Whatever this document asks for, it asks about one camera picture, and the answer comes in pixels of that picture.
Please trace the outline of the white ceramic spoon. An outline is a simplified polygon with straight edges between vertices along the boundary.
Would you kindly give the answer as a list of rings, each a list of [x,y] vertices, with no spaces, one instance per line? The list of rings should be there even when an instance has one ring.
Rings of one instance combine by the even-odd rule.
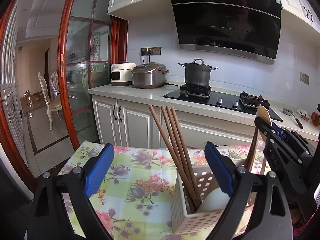
[[[196,212],[201,213],[223,210],[227,206],[229,200],[229,195],[218,187],[208,194]]]
[[[269,114],[267,108],[264,107],[263,105],[260,105],[257,108],[256,117],[261,117],[267,124],[269,124],[270,126],[272,125],[272,120],[270,118],[270,114]],[[254,142],[258,141],[258,133],[260,133],[260,136],[263,139],[263,141],[266,142],[267,137],[264,135],[263,132],[259,131],[259,129],[257,127],[255,127],[255,130],[254,130],[253,141]]]

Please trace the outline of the small ladle on counter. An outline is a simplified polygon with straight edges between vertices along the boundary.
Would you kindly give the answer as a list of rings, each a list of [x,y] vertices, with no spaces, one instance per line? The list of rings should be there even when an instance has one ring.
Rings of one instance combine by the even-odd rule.
[[[294,118],[294,120],[296,121],[296,124],[297,126],[300,128],[300,129],[303,129],[303,125],[302,123],[295,117],[293,111],[287,109],[287,108],[283,108],[283,113],[288,115],[288,116],[292,116]]]

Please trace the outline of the black gas cooktop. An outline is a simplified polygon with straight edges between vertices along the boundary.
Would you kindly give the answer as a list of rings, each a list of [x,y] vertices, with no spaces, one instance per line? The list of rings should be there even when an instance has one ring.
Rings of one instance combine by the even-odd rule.
[[[165,98],[182,100],[187,102],[200,103],[203,105],[231,109],[234,111],[255,115],[259,106],[264,106],[272,120],[282,122],[282,118],[270,108],[270,103],[262,96],[250,95],[241,92],[237,95],[231,95],[221,92],[215,92],[210,86],[195,87],[182,85],[168,94]]]

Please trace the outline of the cream perforated utensil basket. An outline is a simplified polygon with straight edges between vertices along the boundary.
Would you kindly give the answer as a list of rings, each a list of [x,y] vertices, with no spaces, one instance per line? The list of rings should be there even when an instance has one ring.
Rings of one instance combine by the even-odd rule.
[[[171,204],[172,231],[176,235],[212,230],[222,216],[230,197],[218,185],[208,165],[193,165],[200,207],[189,207],[181,176],[176,177]]]

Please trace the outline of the floral tablecloth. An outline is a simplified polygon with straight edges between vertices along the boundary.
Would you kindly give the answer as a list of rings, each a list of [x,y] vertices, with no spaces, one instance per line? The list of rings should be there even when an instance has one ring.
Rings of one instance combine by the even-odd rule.
[[[83,167],[103,144],[85,141],[58,175]],[[218,146],[233,162],[245,160],[249,145]],[[114,146],[114,159],[90,201],[105,229],[114,239],[206,239],[210,230],[175,235],[170,208],[176,166],[167,148]]]

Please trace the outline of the dark stock pot with lid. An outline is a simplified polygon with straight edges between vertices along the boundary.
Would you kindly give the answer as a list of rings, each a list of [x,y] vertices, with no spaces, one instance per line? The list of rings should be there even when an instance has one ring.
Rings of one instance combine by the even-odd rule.
[[[185,69],[185,84],[195,87],[209,86],[211,72],[218,69],[205,64],[202,59],[194,59],[192,63],[178,64]]]

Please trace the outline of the brown chopstick bundle left compartment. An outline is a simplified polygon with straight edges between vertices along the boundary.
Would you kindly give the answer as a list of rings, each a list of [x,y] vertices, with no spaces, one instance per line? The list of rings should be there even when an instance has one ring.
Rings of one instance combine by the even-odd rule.
[[[168,132],[166,135],[152,105],[149,106],[149,110],[181,177],[189,208],[192,213],[195,213],[202,204],[202,200],[176,111],[173,107],[161,106],[161,113]]]

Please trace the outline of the black range hood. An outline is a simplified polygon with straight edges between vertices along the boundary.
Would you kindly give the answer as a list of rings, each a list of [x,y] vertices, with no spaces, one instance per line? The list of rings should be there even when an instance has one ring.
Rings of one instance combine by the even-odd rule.
[[[171,0],[181,49],[212,51],[274,64],[280,0]]]

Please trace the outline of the cardboard boxes on floor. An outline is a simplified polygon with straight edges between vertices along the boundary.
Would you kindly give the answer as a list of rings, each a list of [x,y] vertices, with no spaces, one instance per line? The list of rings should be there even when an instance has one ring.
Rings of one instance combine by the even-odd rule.
[[[31,112],[46,105],[42,92],[20,98],[23,113]]]

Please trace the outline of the stainless steel rice cooker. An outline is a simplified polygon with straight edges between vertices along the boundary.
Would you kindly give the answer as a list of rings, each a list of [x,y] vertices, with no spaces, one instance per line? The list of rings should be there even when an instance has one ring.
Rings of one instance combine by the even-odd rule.
[[[132,86],[142,89],[161,87],[166,83],[168,73],[167,67],[161,63],[138,65],[132,70]]]

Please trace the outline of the white countertop appliance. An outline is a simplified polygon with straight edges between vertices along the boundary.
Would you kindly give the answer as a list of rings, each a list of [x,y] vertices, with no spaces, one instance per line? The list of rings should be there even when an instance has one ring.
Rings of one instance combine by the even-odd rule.
[[[132,85],[132,70],[136,67],[135,63],[119,61],[111,66],[111,85],[130,86]]]

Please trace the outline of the wall power outlet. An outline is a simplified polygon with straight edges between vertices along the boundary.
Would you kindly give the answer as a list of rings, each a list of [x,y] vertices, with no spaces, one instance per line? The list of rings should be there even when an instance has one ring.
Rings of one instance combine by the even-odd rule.
[[[142,56],[161,55],[161,47],[142,48],[140,54]]]

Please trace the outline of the red wooden sliding door frame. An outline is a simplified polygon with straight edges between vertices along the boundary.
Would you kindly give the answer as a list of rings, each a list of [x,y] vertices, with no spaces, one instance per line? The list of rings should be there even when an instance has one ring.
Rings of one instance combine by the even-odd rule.
[[[9,20],[9,14],[13,9],[15,0],[4,0],[1,4],[1,40],[4,39],[5,26]],[[62,93],[62,110],[66,115],[67,131],[71,135],[71,142],[73,148],[79,147],[79,140],[76,139],[76,130],[74,122],[72,120],[72,111],[70,109],[69,100],[67,99],[67,80],[66,80],[66,44],[67,44],[67,21],[71,17],[71,8],[74,0],[66,0],[63,12],[62,22],[59,30],[58,47],[57,47],[57,71],[58,80],[60,85],[60,92]],[[22,157],[18,152],[16,143],[14,142],[13,135],[10,131],[7,119],[5,117],[4,108],[1,106],[1,146],[5,152],[6,159],[18,174],[18,178],[21,179],[22,185],[31,193],[35,193],[38,186],[38,182],[31,174],[29,168],[24,163]]]

